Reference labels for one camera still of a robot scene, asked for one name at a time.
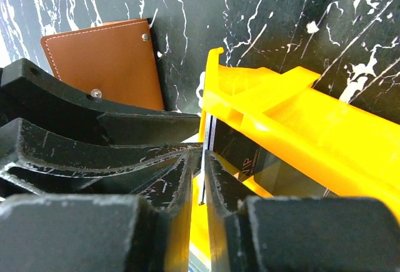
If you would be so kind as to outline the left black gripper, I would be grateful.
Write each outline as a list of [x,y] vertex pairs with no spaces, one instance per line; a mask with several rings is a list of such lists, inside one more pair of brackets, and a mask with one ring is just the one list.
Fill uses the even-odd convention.
[[142,194],[174,187],[199,118],[79,91],[27,59],[1,69],[1,197]]

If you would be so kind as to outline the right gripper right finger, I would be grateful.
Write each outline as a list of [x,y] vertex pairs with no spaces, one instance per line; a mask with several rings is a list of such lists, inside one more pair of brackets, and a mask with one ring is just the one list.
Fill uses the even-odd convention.
[[204,155],[213,271],[398,271],[399,224],[372,198],[263,198]]

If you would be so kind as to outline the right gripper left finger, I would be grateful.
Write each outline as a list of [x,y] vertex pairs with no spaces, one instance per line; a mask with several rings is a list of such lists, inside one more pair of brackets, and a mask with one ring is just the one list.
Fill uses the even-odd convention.
[[187,271],[194,154],[139,194],[16,194],[1,204],[2,271]]

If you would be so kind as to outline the brown leather card holder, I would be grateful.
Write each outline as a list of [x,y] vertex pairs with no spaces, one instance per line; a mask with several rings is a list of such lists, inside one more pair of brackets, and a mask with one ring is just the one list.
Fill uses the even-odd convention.
[[98,89],[109,101],[164,110],[147,19],[43,36],[41,46],[58,80],[88,94]]

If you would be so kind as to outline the small orange plastic bin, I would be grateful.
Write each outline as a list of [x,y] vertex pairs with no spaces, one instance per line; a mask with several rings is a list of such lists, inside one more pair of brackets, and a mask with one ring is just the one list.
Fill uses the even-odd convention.
[[[398,124],[315,90],[319,76],[310,70],[229,68],[219,62],[222,52],[215,48],[207,57],[197,131],[202,146],[209,113],[336,195],[273,196],[254,181],[241,182],[254,194],[372,198],[399,224]],[[192,216],[195,247],[211,264],[207,202]]]

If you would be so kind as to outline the striped edge credit card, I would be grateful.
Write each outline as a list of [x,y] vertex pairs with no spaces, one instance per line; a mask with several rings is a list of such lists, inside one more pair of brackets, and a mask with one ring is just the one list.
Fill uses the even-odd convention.
[[205,189],[205,166],[206,158],[205,152],[212,151],[214,146],[214,137],[216,129],[216,118],[209,113],[205,113],[205,125],[204,125],[204,135],[203,135],[203,148],[202,148],[202,158],[201,158],[201,170],[198,175],[197,184],[199,186],[199,195],[197,199],[198,205],[203,205],[206,203],[206,189]]

